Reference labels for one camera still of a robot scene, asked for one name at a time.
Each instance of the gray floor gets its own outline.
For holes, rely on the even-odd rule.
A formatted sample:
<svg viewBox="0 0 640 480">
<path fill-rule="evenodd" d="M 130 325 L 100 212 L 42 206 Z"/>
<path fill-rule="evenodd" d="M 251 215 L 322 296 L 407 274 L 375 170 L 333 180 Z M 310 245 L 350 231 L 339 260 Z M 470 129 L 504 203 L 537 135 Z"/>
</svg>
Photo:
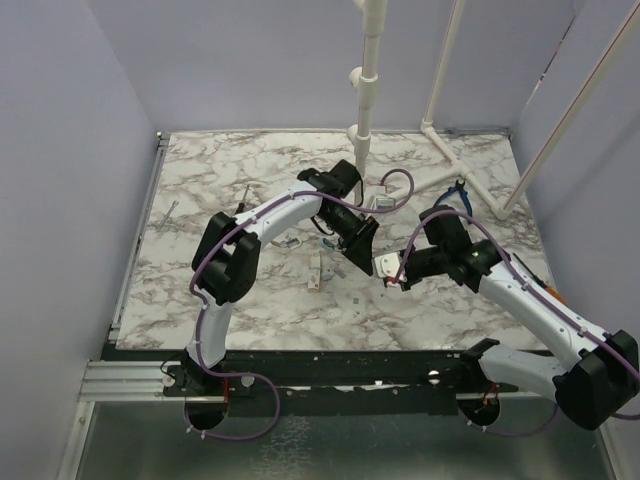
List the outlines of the gray floor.
<svg viewBox="0 0 640 480">
<path fill-rule="evenodd" d="M 541 399 L 503 399 L 498 424 L 524 431 L 544 423 Z M 230 419 L 246 433 L 265 419 Z M 285 417 L 252 442 L 202 441 L 185 433 L 182 405 L 102 404 L 83 459 L 83 480 L 129 479 L 612 479 L 599 433 L 562 418 L 544 434 L 504 439 L 459 417 L 388 415 Z"/>
</svg>

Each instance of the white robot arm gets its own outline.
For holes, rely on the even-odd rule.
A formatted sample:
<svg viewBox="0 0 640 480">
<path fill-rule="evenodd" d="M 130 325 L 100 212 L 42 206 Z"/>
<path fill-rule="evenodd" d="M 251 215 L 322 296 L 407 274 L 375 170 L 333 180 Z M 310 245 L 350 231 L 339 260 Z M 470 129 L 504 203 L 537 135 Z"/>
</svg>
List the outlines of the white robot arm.
<svg viewBox="0 0 640 480">
<path fill-rule="evenodd" d="M 420 218 L 424 220 L 439 210 L 453 209 L 435 207 L 420 214 Z M 461 355 L 472 376 L 546 397 L 557 402 L 576 424 L 591 430 L 638 393 L 638 383 L 631 374 L 593 340 L 613 348 L 637 370 L 638 345 L 629 334 L 621 330 L 611 335 L 581 318 L 540 286 L 523 264 L 512 260 L 507 265 L 490 241 L 472 243 L 459 217 L 440 216 L 427 223 L 424 230 L 434 246 L 409 253 L 399 278 L 403 290 L 425 277 L 448 274 L 459 285 L 466 285 L 508 311 L 553 354 L 545 357 L 517 351 L 485 339 Z M 386 284 L 398 272 L 404 253 L 374 259 L 376 274 Z M 526 288 L 515 278 L 516 274 L 525 281 Z M 562 314 L 579 329 L 569 328 Z"/>
<path fill-rule="evenodd" d="M 339 246 L 345 257 L 366 274 L 373 274 L 371 244 L 378 228 L 376 220 L 356 216 L 348 208 L 319 196 L 295 196 L 299 192 L 322 192 L 344 198 L 360 181 L 356 168 L 341 160 L 330 172 L 315 169 L 301 172 L 281 195 L 235 218 L 224 213 L 214 215 L 194 257 L 194 270 L 225 234 L 247 220 L 254 221 L 231 240 L 233 252 L 221 249 L 198 279 L 200 293 L 209 304 L 200 332 L 202 357 L 208 368 L 225 356 L 231 314 L 235 302 L 246 295 L 255 281 L 260 250 L 301 220 L 320 217 L 340 235 Z M 195 342 L 194 332 L 187 352 L 197 362 Z"/>
<path fill-rule="evenodd" d="M 194 364 L 211 368 L 224 358 L 233 307 L 255 281 L 260 250 L 301 220 L 317 215 L 340 236 L 345 257 L 368 275 L 375 266 L 377 276 L 388 284 L 405 256 L 404 272 L 398 278 L 403 290 L 425 277 L 447 274 L 511 313 L 553 354 L 517 351 L 485 339 L 461 354 L 472 382 L 507 383 L 537 393 L 557 402 L 570 419 L 587 429 L 597 428 L 638 393 L 633 376 L 607 352 L 615 350 L 637 370 L 638 345 L 630 335 L 624 331 L 611 335 L 582 319 L 537 285 L 524 265 L 509 259 L 507 263 L 490 241 L 472 243 L 458 217 L 443 215 L 425 224 L 433 247 L 372 259 L 375 219 L 356 216 L 346 206 L 314 195 L 344 198 L 360 181 L 355 167 L 343 160 L 330 172 L 303 171 L 282 195 L 236 218 L 224 213 L 213 216 L 192 263 L 194 270 L 201 271 L 196 285 L 208 303 L 199 322 L 200 348 L 196 348 L 196 333 L 187 348 Z M 297 196 L 299 192 L 307 194 Z M 427 216 L 442 209 L 452 210 L 434 207 L 420 218 L 427 222 Z M 227 246 L 213 254 L 214 246 L 229 235 Z M 209 260 L 203 265 L 205 257 Z M 568 316 L 579 328 L 568 328 L 561 316 Z"/>
</svg>

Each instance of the white marble surface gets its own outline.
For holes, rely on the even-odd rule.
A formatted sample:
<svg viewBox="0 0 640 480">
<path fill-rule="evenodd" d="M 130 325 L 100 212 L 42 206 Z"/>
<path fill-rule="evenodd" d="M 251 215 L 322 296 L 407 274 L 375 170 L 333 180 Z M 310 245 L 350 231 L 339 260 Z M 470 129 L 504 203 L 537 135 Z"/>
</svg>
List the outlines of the white marble surface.
<svg viewBox="0 0 640 480">
<path fill-rule="evenodd" d="M 498 198 L 506 198 L 518 175 L 506 138 L 451 139 L 458 155 Z M 190 340 L 199 301 L 188 292 L 190 263 L 209 218 L 235 211 L 246 185 L 256 206 L 282 192 L 305 168 L 329 170 L 353 159 L 341 133 L 174 134 L 162 169 L 117 346 L 121 349 L 179 349 Z M 448 167 L 440 152 L 419 134 L 374 136 L 367 181 L 375 183 L 393 167 L 410 170 L 416 181 Z M 389 179 L 402 188 L 401 175 Z M 401 210 L 379 216 L 374 255 L 404 248 L 418 214 L 432 206 L 449 183 L 416 194 Z M 549 273 L 528 208 L 518 206 L 507 222 L 493 217 L 469 190 L 474 216 L 509 251 L 518 253 L 542 278 Z M 172 202 L 179 202 L 164 227 Z M 448 202 L 462 208 L 459 198 Z M 481 236 L 470 228 L 472 238 Z M 303 240 L 289 250 L 268 245 L 260 257 L 256 283 L 237 305 L 227 346 L 236 349 L 398 350 L 464 348 L 484 337 L 515 348 L 535 348 L 537 340 L 489 300 L 445 277 L 423 281 L 410 292 L 385 289 L 340 254 L 322 251 L 322 267 L 341 269 L 307 291 L 309 253 L 320 238 L 305 220 L 289 231 Z M 427 246 L 421 236 L 417 246 Z"/>
</svg>

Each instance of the purple wall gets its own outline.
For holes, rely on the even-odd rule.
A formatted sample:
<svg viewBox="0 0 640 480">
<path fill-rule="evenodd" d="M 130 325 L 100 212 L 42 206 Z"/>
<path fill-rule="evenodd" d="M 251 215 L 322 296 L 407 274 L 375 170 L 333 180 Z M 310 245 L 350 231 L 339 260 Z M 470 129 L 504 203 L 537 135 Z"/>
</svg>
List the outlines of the purple wall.
<svg viewBox="0 0 640 480">
<path fill-rule="evenodd" d="M 514 133 L 521 171 L 546 141 L 633 0 L 589 0 Z M 560 293 L 585 318 L 640 339 L 640 31 L 557 145 L 527 196 Z M 640 410 L 636 398 L 625 408 Z M 617 422 L 630 460 L 638 425 Z"/>
<path fill-rule="evenodd" d="M 88 0 L 162 130 L 332 127 L 357 120 L 351 0 Z M 439 126 L 511 125 L 573 18 L 571 0 L 467 2 Z M 451 0 L 393 0 L 374 128 L 418 129 Z"/>
<path fill-rule="evenodd" d="M 84 0 L 0 5 L 0 476 L 50 479 L 109 326 L 155 129 Z"/>
</svg>

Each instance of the purple cable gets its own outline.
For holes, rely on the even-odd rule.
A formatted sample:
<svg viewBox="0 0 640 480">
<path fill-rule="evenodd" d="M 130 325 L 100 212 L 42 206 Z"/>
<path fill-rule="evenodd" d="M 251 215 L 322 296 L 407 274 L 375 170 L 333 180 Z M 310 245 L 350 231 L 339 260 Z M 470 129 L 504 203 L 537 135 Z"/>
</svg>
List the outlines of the purple cable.
<svg viewBox="0 0 640 480">
<path fill-rule="evenodd" d="M 231 240 L 241 230 L 245 229 L 246 227 L 251 225 L 254 221 L 260 219 L 266 213 L 270 212 L 274 208 L 276 208 L 276 207 L 282 205 L 283 203 L 288 202 L 288 201 L 290 201 L 290 200 L 292 200 L 294 198 L 297 198 L 297 197 L 302 197 L 302 196 L 321 197 L 321 198 L 330 200 L 330 201 L 332 201 L 334 203 L 337 203 L 339 205 L 342 205 L 344 207 L 348 207 L 348 208 L 351 208 L 353 210 L 356 210 L 356 211 L 362 212 L 362 213 L 380 213 L 380 214 L 383 214 L 383 213 L 394 212 L 394 211 L 398 210 L 399 208 L 401 208 L 402 206 L 404 206 L 409 201 L 409 199 L 413 195 L 413 191 L 414 191 L 414 188 L 415 188 L 415 183 L 413 181 L 413 177 L 411 176 L 411 173 L 409 173 L 407 170 L 405 170 L 403 168 L 394 168 L 394 169 L 389 170 L 387 173 L 385 173 L 383 175 L 382 179 L 380 180 L 380 184 L 384 185 L 384 181 L 387 179 L 387 177 L 389 177 L 389 175 L 391 175 L 393 173 L 402 173 L 403 175 L 405 175 L 407 177 L 407 179 L 409 180 L 409 192 L 402 199 L 402 201 L 400 203 L 398 203 L 397 205 L 395 205 L 392 208 L 387 208 L 385 210 L 373 210 L 373 209 L 369 209 L 369 208 L 358 207 L 356 205 L 351 205 L 350 203 L 344 202 L 339 198 L 332 197 L 331 195 L 328 195 L 328 194 L 322 193 L 322 192 L 317 192 L 317 191 L 295 192 L 295 193 L 293 193 L 293 195 L 291 195 L 289 197 L 281 197 L 281 198 L 279 198 L 278 200 L 276 200 L 273 203 L 269 204 L 267 207 L 265 207 L 260 212 L 257 212 L 253 218 L 245 220 L 244 222 L 239 224 L 237 227 L 232 229 L 228 234 L 226 234 L 224 237 L 222 237 L 222 239 L 202 259 L 202 261 L 200 262 L 200 265 L 198 265 L 198 268 L 196 269 L 195 273 L 193 274 L 193 277 L 191 278 L 191 281 L 189 282 L 189 291 L 191 292 L 191 294 L 196 296 L 196 297 L 198 297 L 200 300 L 202 300 L 202 308 L 200 310 L 200 313 L 198 314 L 198 319 L 196 321 L 196 328 L 195 328 L 195 345 L 196 345 L 196 356 L 198 357 L 197 358 L 198 364 L 200 365 L 200 368 L 202 368 L 207 375 L 210 375 L 212 377 L 216 377 L 216 378 L 237 378 L 237 377 L 251 376 L 251 377 L 255 377 L 257 379 L 262 380 L 263 382 L 265 382 L 269 386 L 269 388 L 273 392 L 273 395 L 274 395 L 274 397 L 276 399 L 276 408 L 275 408 L 275 412 L 273 414 L 273 418 L 271 419 L 271 422 L 269 422 L 269 424 L 265 428 L 263 428 L 262 430 L 260 430 L 257 433 L 253 433 L 253 434 L 249 434 L 249 435 L 241 435 L 241 436 L 230 436 L 230 435 L 224 435 L 224 434 L 221 434 L 221 433 L 213 433 L 213 432 L 210 432 L 208 430 L 199 430 L 199 429 L 195 428 L 191 424 L 191 421 L 189 419 L 189 414 L 185 410 L 185 421 L 189 425 L 188 431 L 193 430 L 193 431 L 199 433 L 200 435 L 211 437 L 211 438 L 217 438 L 219 440 L 231 440 L 231 441 L 254 440 L 256 438 L 259 438 L 259 437 L 265 435 L 267 432 L 269 432 L 276 425 L 276 423 L 278 422 L 278 418 L 280 417 L 280 395 L 278 394 L 278 389 L 276 388 L 276 386 L 267 377 L 265 377 L 264 375 L 260 375 L 259 373 L 252 373 L 252 372 L 241 372 L 241 373 L 219 373 L 219 372 L 214 372 L 213 370 L 208 368 L 206 366 L 206 364 L 205 364 L 204 358 L 202 356 L 201 331 L 202 331 L 202 322 L 204 320 L 205 312 L 206 312 L 207 308 L 209 307 L 209 300 L 207 300 L 207 297 L 205 297 L 202 293 L 200 293 L 198 290 L 196 290 L 196 286 L 197 286 L 196 284 L 198 282 L 198 279 L 202 275 L 202 272 L 204 271 L 206 265 L 209 264 L 209 262 L 211 261 L 213 256 L 222 248 L 222 246 L 224 244 L 226 244 L 229 240 Z"/>
<path fill-rule="evenodd" d="M 476 227 L 478 227 L 478 229 L 484 234 L 485 237 L 487 237 L 487 239 L 496 248 L 498 254 L 502 258 L 502 261 L 506 265 L 507 269 L 513 275 L 513 278 L 515 280 L 517 280 L 522 285 L 523 289 L 527 290 L 540 303 L 542 303 L 545 307 L 547 307 L 549 310 L 551 310 L 553 313 L 555 313 L 558 317 L 560 317 L 560 319 L 562 319 L 562 321 L 564 321 L 567 325 L 569 325 L 574 330 L 580 332 L 581 335 L 584 335 L 586 338 L 588 338 L 589 340 L 594 342 L 596 345 L 598 345 L 603 350 L 605 350 L 609 355 L 611 355 L 613 358 L 615 358 L 618 362 L 620 362 L 622 364 L 622 366 L 631 374 L 631 376 L 634 378 L 634 380 L 636 382 L 640 383 L 640 373 L 633 367 L 633 365 L 631 365 L 627 361 L 626 358 L 624 358 L 622 355 L 620 355 L 618 352 L 616 352 L 611 346 L 607 345 L 605 342 L 603 342 L 598 337 L 596 337 L 593 333 L 589 332 L 588 330 L 582 331 L 582 327 L 580 326 L 579 323 L 577 323 L 571 317 L 566 315 L 562 310 L 560 310 L 553 303 L 551 303 L 549 300 L 547 300 L 544 297 L 544 295 L 542 295 L 541 293 L 536 291 L 534 288 L 531 287 L 531 285 L 529 285 L 527 282 L 525 282 L 524 278 L 522 278 L 520 276 L 520 274 L 518 273 L 518 271 L 513 267 L 513 265 L 511 264 L 511 261 L 509 260 L 509 257 L 507 256 L 506 252 L 500 246 L 500 244 L 494 238 L 494 236 L 491 235 L 491 233 L 489 233 L 489 231 L 485 228 L 485 226 L 482 225 L 478 220 L 476 220 L 475 218 L 467 215 L 464 212 L 459 212 L 457 210 L 440 210 L 438 212 L 432 213 L 427 218 L 425 218 L 422 222 L 420 222 L 420 225 L 418 225 L 418 227 L 414 230 L 413 234 L 411 235 L 411 238 L 409 239 L 409 243 L 407 244 L 407 247 L 405 249 L 404 255 L 402 257 L 402 262 L 400 263 L 400 268 L 398 268 L 398 273 L 396 274 L 396 277 L 393 279 L 394 282 L 398 281 L 398 279 L 400 278 L 400 275 L 404 271 L 404 268 L 405 268 L 405 266 L 407 264 L 407 260 L 409 258 L 409 254 L 411 253 L 411 247 L 413 246 L 414 242 L 416 241 L 416 238 L 418 238 L 418 235 L 420 234 L 421 230 L 424 228 L 424 226 L 427 223 L 429 223 L 434 218 L 441 217 L 441 216 L 444 216 L 444 215 L 456 215 L 458 217 L 462 217 L 462 218 L 468 220 L 470 223 L 473 223 Z M 620 420 L 640 420 L 640 414 L 627 415 L 627 414 L 622 414 L 622 413 L 615 413 L 612 416 L 614 418 L 618 418 Z"/>
<path fill-rule="evenodd" d="M 547 420 L 545 423 L 543 423 L 537 428 L 534 428 L 533 430 L 529 430 L 528 432 L 514 433 L 514 432 L 506 432 L 504 430 L 489 429 L 489 428 L 483 427 L 469 420 L 469 418 L 467 418 L 467 416 L 464 414 L 462 410 L 458 409 L 458 413 L 462 418 L 464 418 L 467 421 L 467 425 L 469 425 L 471 428 L 478 430 L 482 433 L 489 433 L 491 435 L 497 435 L 498 437 L 508 437 L 508 438 L 533 437 L 534 435 L 538 435 L 539 433 L 542 433 L 545 430 L 551 428 L 553 425 L 555 425 L 558 422 L 558 419 L 560 418 L 560 408 L 558 407 L 558 404 L 555 403 L 553 408 L 553 413 L 551 414 L 551 417 L 549 418 L 549 420 Z"/>
</svg>

